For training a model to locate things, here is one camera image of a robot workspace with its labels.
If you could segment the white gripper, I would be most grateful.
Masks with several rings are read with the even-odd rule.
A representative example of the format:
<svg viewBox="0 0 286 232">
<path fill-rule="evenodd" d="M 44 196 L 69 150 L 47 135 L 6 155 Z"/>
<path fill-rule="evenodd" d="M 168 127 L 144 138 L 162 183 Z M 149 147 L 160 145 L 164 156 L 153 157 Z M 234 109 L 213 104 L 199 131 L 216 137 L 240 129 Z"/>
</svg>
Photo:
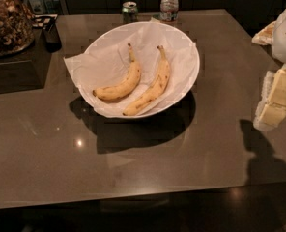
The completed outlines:
<svg viewBox="0 0 286 232">
<path fill-rule="evenodd" d="M 272 56 L 286 63 L 286 9 L 254 35 L 254 44 L 272 45 Z M 286 117 L 286 64 L 277 72 L 267 71 L 253 126 L 259 131 L 277 128 Z"/>
</svg>

